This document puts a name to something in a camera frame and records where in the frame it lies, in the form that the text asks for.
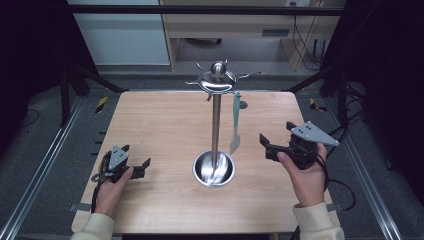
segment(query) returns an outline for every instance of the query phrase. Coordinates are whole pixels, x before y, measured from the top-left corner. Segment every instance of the white sleeve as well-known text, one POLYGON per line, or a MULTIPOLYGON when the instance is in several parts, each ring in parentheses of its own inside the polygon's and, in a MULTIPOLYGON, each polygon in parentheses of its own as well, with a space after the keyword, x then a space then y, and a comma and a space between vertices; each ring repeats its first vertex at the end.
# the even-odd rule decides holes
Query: white sleeve
POLYGON ((311 207, 293 208, 300 229, 300 239, 344 239, 343 229, 331 221, 327 203, 311 207))
POLYGON ((112 218, 93 213, 88 218, 87 223, 81 232, 72 235, 71 240, 106 240, 112 239, 115 221, 112 218))

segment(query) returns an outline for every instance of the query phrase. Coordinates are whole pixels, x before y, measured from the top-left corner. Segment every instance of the wooden tabletop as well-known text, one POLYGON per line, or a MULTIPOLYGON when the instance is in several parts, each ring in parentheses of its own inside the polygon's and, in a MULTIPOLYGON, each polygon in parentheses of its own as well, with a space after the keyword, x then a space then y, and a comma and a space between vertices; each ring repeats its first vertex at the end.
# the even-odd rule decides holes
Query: wooden tabletop
MULTIPOLYGON (((280 163, 265 159, 259 133, 287 146, 287 121, 303 124, 296 98, 286 92, 241 92, 240 146, 232 154, 233 180, 222 188, 201 185, 192 173, 195 158, 212 146, 212 100, 205 92, 125 92, 104 139, 81 202, 91 203, 103 155, 129 144, 129 166, 152 158, 143 179, 126 186, 116 214, 116 233, 273 233, 292 232, 298 201, 280 163)), ((219 150, 229 153, 233 136, 233 94, 222 96, 219 150)), ((331 202, 326 193, 326 200, 331 202)), ((90 213, 78 211, 80 231, 90 213)))

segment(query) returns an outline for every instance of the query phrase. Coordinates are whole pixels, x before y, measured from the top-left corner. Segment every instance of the wall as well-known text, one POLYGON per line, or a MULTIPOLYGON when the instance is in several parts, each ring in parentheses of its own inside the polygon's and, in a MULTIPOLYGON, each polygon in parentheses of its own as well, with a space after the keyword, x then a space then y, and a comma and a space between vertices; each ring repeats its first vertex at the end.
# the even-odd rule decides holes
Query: wall
MULTIPOLYGON (((157 0, 68 0, 68 3, 158 5, 157 0)), ((169 65, 160 15, 74 16, 96 65, 169 65)))

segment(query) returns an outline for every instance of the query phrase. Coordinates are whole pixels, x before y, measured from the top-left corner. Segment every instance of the round metal base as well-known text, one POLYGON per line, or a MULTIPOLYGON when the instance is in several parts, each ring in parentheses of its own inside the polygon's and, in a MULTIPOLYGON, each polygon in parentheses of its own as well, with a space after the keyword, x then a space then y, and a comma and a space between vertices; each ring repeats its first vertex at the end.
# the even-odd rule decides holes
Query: round metal base
POLYGON ((211 188, 222 187, 234 177, 236 165, 226 152, 218 151, 217 167, 212 167, 212 151, 201 153, 194 160, 193 174, 202 185, 211 188))

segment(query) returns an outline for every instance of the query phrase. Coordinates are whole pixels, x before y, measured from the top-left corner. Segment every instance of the hand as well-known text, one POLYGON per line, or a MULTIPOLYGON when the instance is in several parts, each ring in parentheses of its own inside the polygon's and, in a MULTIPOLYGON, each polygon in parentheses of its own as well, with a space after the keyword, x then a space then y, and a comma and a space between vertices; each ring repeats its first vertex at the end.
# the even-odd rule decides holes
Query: hand
MULTIPOLYGON (((322 143, 317 143, 317 147, 318 154, 325 161, 327 149, 322 143)), ((306 170, 300 170, 287 154, 279 152, 277 156, 290 175, 300 207, 310 207, 324 202, 325 174, 318 163, 315 162, 306 170)))
POLYGON ((110 218, 114 218, 115 209, 118 205, 119 199, 121 198, 121 193, 124 190, 125 185, 131 179, 131 176, 134 172, 134 168, 129 168, 118 182, 112 183, 109 180, 101 185, 99 193, 97 195, 97 203, 95 213, 101 213, 110 218))

